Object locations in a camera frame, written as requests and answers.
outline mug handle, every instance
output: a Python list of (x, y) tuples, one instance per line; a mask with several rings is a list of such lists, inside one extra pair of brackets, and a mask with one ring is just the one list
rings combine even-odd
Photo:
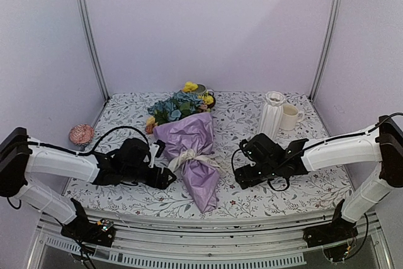
[(297, 120), (297, 122), (303, 121), (305, 119), (305, 113), (302, 110), (299, 110), (298, 117), (299, 117), (299, 119)]

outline cup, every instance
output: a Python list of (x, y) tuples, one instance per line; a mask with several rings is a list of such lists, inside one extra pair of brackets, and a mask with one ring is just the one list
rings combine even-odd
[(293, 130), (297, 123), (304, 119), (305, 113), (302, 110), (298, 110), (296, 106), (289, 103), (283, 104), (283, 118), (280, 123), (282, 130)]

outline ventilation grille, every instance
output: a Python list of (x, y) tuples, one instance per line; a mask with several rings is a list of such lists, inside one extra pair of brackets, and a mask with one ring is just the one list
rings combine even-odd
[[(46, 244), (64, 250), (66, 252), (79, 254), (80, 247), (69, 241), (48, 235)], [(190, 260), (164, 260), (162, 258), (144, 258), (129, 253), (109, 251), (93, 256), (95, 260), (107, 261), (110, 263), (127, 265), (141, 269), (265, 269), (265, 268), (289, 268), (305, 265), (304, 255), (297, 253), (289, 256), (274, 258), (237, 260), (237, 261), (190, 261)]]

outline white vase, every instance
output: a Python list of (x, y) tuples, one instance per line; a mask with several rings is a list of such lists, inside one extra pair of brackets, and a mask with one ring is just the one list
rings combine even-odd
[(260, 116), (258, 134), (264, 133), (274, 141), (283, 117), (282, 104), (284, 102), (285, 97), (283, 94), (276, 91), (266, 93), (266, 102), (264, 102), (262, 115)]

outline white wall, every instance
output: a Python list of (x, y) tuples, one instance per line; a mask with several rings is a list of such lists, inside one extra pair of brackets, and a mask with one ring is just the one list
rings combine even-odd
[[(402, 0), (342, 0), (329, 60), (316, 102), (334, 134), (358, 130), (378, 116), (403, 111)], [(403, 126), (403, 118), (395, 119)], [(355, 185), (373, 164), (349, 168)], [(377, 207), (396, 268), (403, 268), (403, 191)]]
[(308, 93), (331, 0), (88, 0), (112, 93)]
[[(93, 123), (103, 100), (76, 0), (0, 0), (0, 141), (15, 127), (66, 147), (71, 127)], [(63, 178), (46, 178), (60, 190)], [(22, 269), (39, 214), (0, 198), (0, 268)]]

